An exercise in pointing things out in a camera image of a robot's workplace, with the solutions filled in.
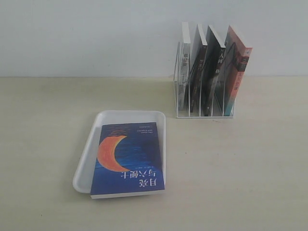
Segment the white plastic tray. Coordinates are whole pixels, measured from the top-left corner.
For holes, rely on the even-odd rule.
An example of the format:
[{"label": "white plastic tray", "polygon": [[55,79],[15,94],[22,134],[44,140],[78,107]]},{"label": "white plastic tray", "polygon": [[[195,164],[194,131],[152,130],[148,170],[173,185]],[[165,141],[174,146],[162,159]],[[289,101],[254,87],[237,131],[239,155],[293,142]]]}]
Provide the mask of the white plastic tray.
[{"label": "white plastic tray", "polygon": [[80,193],[90,193],[98,151],[101,127],[106,124],[156,122],[160,153],[166,183],[166,117],[158,111],[103,111],[97,114],[73,178],[73,187]]}]

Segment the book cover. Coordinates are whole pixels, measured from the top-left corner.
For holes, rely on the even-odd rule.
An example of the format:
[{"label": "book cover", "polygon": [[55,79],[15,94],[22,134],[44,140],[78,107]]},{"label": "book cover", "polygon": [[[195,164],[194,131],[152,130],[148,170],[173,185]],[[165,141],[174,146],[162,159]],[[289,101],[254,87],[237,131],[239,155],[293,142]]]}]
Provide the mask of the book cover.
[{"label": "book cover", "polygon": [[252,47],[234,26],[229,26],[225,44],[228,53],[225,59],[224,115],[230,116]]},{"label": "book cover", "polygon": [[189,57],[191,52],[191,38],[188,22],[182,22],[182,40],[180,49],[180,72],[179,72],[179,110],[184,108],[185,90],[189,75]]},{"label": "book cover", "polygon": [[156,123],[103,125],[92,199],[154,194],[164,189]]},{"label": "book cover", "polygon": [[206,33],[207,50],[201,86],[201,108],[204,116],[211,116],[214,91],[225,53],[225,45],[212,25]]},{"label": "book cover", "polygon": [[194,104],[199,99],[199,90],[201,85],[201,74],[205,62],[205,53],[207,48],[207,42],[205,39],[202,24],[198,24],[196,33],[194,36],[192,58],[193,65],[191,70],[191,95],[190,95],[190,112],[193,112]]}]

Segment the orange crescent moon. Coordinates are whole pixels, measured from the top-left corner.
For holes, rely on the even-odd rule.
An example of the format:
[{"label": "orange crescent moon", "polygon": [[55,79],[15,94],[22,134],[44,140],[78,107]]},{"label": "orange crescent moon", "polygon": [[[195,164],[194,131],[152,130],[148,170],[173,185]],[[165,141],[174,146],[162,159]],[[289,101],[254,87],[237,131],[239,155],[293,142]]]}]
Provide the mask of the orange crescent moon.
[{"label": "orange crescent moon", "polygon": [[122,167],[115,158],[115,148],[126,136],[106,137],[98,148],[97,160],[106,169],[114,172],[126,172],[129,169]]}]

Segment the wall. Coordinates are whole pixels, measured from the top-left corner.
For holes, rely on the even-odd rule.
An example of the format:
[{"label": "wall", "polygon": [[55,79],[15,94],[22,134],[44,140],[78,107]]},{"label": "wall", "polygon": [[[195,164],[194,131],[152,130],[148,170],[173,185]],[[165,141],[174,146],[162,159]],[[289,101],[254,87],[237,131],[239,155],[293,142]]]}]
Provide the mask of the wall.
[{"label": "wall", "polygon": [[173,73],[181,21],[236,24],[253,45],[247,75],[308,75],[306,0],[1,0],[0,76]]}]

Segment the book stand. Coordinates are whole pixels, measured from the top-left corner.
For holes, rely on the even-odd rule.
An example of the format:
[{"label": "book stand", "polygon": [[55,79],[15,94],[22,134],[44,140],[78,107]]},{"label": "book stand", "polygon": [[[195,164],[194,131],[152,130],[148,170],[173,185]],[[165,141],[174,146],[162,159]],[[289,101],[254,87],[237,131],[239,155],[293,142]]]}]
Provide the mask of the book stand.
[{"label": "book stand", "polygon": [[[180,72],[180,42],[178,42],[178,49],[177,49],[177,56],[176,56],[176,61],[175,61],[175,66],[174,66],[174,76],[173,76],[173,83],[174,83],[174,96],[175,96],[175,105],[176,105],[176,112],[177,112],[177,118],[233,118],[234,117],[234,108],[235,108],[235,103],[231,112],[231,116],[224,116],[223,109],[221,110],[217,97],[214,94],[213,101],[212,101],[212,107],[211,107],[211,115],[210,116],[203,116],[204,113],[201,108],[201,93],[202,93],[202,88],[200,88],[200,94],[199,94],[199,101],[197,102],[197,105],[194,106],[194,111],[191,113],[189,108],[190,108],[190,90],[191,90],[191,81],[190,81],[190,73],[188,71],[187,73],[187,86],[186,90],[188,92],[187,97],[185,97],[185,102],[184,102],[184,107],[183,110],[179,110],[179,72]],[[223,81],[223,94],[225,94],[225,81]]]}]

